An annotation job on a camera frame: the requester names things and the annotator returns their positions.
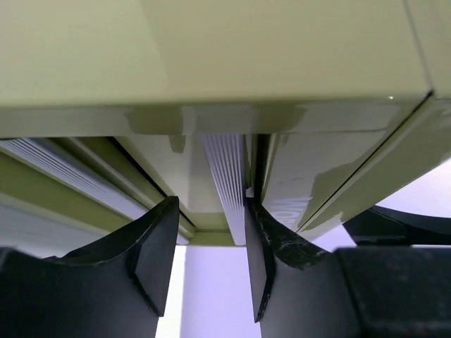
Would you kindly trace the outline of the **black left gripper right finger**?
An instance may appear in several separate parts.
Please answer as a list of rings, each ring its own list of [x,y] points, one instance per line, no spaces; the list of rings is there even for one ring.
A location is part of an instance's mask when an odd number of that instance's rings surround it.
[[[263,337],[449,337],[450,220],[373,206],[328,252],[246,201],[254,319]]]

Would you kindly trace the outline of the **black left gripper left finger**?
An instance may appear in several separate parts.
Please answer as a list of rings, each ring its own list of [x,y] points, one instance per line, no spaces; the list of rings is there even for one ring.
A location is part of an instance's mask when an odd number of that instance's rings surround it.
[[[1,249],[2,337],[154,337],[164,315],[179,200],[69,252]]]

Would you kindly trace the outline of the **green top drawer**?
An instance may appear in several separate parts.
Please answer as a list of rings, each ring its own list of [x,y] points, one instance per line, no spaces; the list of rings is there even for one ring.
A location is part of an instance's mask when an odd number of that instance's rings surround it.
[[[198,245],[244,246],[252,138],[244,134],[131,135],[118,143],[194,225]]]

